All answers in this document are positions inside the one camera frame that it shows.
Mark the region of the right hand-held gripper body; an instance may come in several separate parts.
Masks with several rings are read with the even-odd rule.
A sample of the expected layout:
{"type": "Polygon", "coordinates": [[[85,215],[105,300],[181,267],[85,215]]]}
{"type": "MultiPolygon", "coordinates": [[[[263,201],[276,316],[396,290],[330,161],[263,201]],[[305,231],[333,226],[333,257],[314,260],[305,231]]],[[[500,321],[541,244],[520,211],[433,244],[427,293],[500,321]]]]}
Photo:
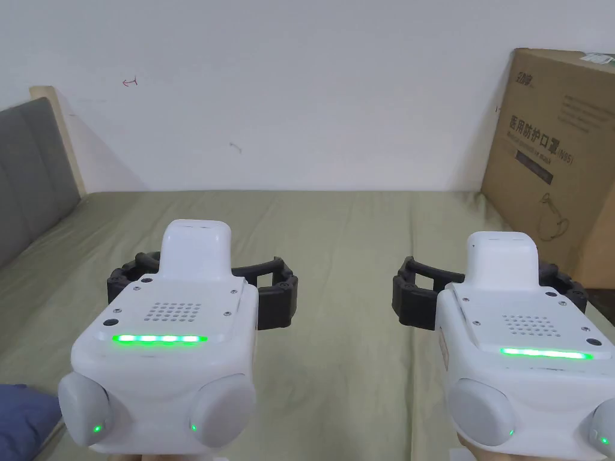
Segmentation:
{"type": "Polygon", "coordinates": [[[455,430],[496,453],[614,457],[614,345],[539,284],[535,242],[476,232],[467,271],[437,297],[435,332],[455,430]]]}

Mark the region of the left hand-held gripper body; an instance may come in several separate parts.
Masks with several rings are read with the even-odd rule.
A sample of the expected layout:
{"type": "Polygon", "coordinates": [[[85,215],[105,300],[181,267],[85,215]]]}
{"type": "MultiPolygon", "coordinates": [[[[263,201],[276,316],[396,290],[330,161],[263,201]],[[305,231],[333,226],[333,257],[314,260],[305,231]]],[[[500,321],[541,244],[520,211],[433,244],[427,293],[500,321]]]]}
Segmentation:
{"type": "Polygon", "coordinates": [[[257,316],[257,288],[231,271],[229,226],[173,221],[158,272],[73,344],[58,385],[68,433],[104,454],[213,455],[255,409],[257,316]]]}

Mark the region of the person's left hand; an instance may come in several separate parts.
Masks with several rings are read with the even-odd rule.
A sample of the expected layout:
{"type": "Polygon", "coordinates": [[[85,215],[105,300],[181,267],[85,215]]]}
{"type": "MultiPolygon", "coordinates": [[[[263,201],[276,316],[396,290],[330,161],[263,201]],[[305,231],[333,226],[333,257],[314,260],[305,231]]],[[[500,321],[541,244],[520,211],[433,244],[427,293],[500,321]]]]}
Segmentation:
{"type": "Polygon", "coordinates": [[[115,460],[135,460],[135,461],[189,461],[189,460],[210,460],[202,455],[168,455],[168,454],[131,454],[120,455],[115,460]]]}

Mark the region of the person's right hand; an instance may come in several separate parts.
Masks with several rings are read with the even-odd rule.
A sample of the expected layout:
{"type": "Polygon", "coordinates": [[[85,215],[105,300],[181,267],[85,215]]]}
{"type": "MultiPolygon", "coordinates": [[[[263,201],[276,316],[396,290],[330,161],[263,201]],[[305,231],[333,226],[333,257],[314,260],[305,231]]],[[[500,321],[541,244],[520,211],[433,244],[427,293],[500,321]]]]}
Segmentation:
{"type": "Polygon", "coordinates": [[[470,441],[466,440],[461,434],[457,433],[458,440],[460,444],[466,449],[475,460],[489,460],[491,453],[489,451],[483,450],[481,447],[472,444],[470,441]]]}

